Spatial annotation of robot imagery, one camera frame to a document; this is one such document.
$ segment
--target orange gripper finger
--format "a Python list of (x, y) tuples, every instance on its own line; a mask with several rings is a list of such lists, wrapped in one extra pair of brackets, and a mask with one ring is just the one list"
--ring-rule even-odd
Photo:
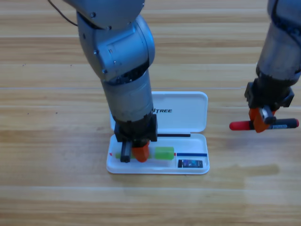
[(139, 162), (145, 162), (148, 159), (150, 155), (149, 144), (150, 142), (147, 142), (143, 147), (132, 147), (132, 153)]
[(269, 128), (269, 124), (265, 124), (259, 112), (259, 108), (250, 109), (250, 120), (253, 121), (254, 129), (257, 133), (261, 133)]

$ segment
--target open case lid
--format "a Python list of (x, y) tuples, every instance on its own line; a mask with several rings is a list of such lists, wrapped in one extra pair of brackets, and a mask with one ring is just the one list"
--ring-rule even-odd
[[(202, 132), (206, 127), (208, 97), (203, 92), (152, 92), (158, 133)], [(110, 114), (111, 129), (115, 121)]]

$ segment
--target white case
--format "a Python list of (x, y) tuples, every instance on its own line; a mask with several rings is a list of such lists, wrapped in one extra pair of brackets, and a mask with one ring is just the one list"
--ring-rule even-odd
[[(150, 156), (155, 147), (174, 147), (175, 153), (198, 156), (174, 156), (173, 160), (148, 159), (141, 163), (131, 159), (120, 162), (116, 153), (121, 152), (122, 144), (115, 135), (111, 137), (107, 157), (107, 170), (118, 174), (205, 174), (210, 169), (206, 138), (199, 134), (206, 127), (208, 97), (203, 92), (152, 92), (154, 113), (157, 114), (158, 134), (190, 134), (190, 137), (158, 137), (150, 142)], [(111, 115), (111, 128), (115, 121)], [(202, 168), (178, 168), (179, 160), (202, 160)]]

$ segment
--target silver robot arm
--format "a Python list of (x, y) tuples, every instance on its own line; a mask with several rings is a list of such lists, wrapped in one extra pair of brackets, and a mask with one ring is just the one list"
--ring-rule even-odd
[(301, 74), (300, 12), (300, 0), (268, 1), (271, 23), (256, 68), (258, 78), (248, 83), (245, 92), (250, 115), (253, 115), (251, 120), (256, 118), (256, 114), (261, 117), (256, 120), (260, 122), (257, 129), (254, 125), (257, 132), (268, 127), (264, 124), (274, 123), (275, 111), (280, 107), (289, 107), (293, 100), (291, 86)]
[(139, 15), (144, 0), (63, 1), (77, 11), (81, 46), (103, 85), (116, 138), (123, 142), (121, 161), (128, 162), (132, 147), (157, 141), (148, 71), (155, 45)]

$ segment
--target wooden floor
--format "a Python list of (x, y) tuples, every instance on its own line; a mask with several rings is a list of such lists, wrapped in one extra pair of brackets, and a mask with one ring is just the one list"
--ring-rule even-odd
[[(74, 10), (54, 0), (75, 20)], [(301, 130), (233, 132), (248, 120), (267, 0), (148, 0), (153, 90), (209, 97), (211, 169), (112, 175), (108, 106), (77, 28), (46, 0), (0, 0), (1, 226), (300, 226)], [(278, 117), (301, 120), (301, 86)]]

